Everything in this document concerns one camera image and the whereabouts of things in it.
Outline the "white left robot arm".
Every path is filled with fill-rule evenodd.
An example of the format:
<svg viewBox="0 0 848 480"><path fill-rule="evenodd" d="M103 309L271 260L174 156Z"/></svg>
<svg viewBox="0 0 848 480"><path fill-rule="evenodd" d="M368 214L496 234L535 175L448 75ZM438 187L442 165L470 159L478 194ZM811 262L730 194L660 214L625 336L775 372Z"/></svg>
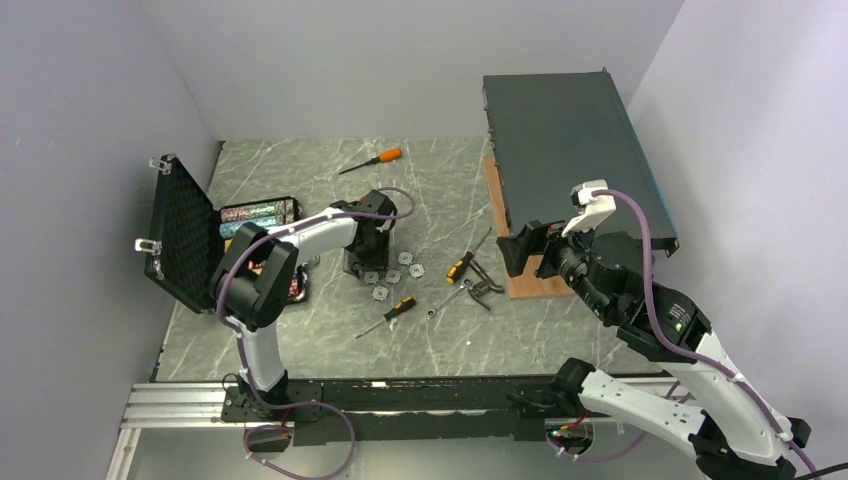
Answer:
<svg viewBox="0 0 848 480"><path fill-rule="evenodd" d="M404 218L387 188L355 201L337 201L318 214L281 227L242 225L210 280L219 321L236 337L238 376L248 407L264 420L279 417L288 402L288 373L276 322L289 303L291 280L306 262L343 250L359 260L388 251L395 222Z"/></svg>

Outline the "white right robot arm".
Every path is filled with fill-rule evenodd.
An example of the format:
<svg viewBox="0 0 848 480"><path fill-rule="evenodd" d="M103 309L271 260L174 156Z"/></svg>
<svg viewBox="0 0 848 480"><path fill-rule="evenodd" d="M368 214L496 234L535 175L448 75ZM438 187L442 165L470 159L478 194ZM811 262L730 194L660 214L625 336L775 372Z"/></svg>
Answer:
<svg viewBox="0 0 848 480"><path fill-rule="evenodd" d="M811 429L773 409L726 354L709 319L680 291L656 283L651 249L626 232L578 232L528 223L497 241L507 273L539 256L537 275L565 281L631 350L672 375L694 403L661 398L624 384L575 358L551 385L557 411L605 414L663 439L711 479L791 479Z"/></svg>

